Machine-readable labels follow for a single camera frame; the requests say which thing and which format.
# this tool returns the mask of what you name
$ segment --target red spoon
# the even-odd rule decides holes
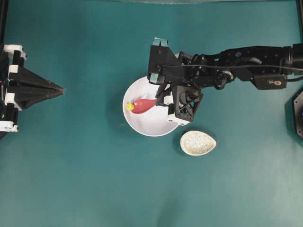
[[[142,114],[154,107],[156,101],[156,99],[140,98],[134,101],[133,103],[127,103],[126,108],[132,111],[134,114]]]

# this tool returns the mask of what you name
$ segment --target cable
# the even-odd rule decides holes
[[[285,70],[296,70],[303,72],[301,68],[295,67],[287,67],[287,66],[279,66],[279,65],[236,65],[236,66],[216,66],[216,65],[162,65],[162,67],[206,67],[211,69],[242,69],[242,68],[263,68],[263,67],[270,67],[270,68],[280,68]]]
[[[296,81],[300,81],[300,80],[303,80],[303,77],[298,77],[295,79],[288,79],[287,82],[296,82]]]

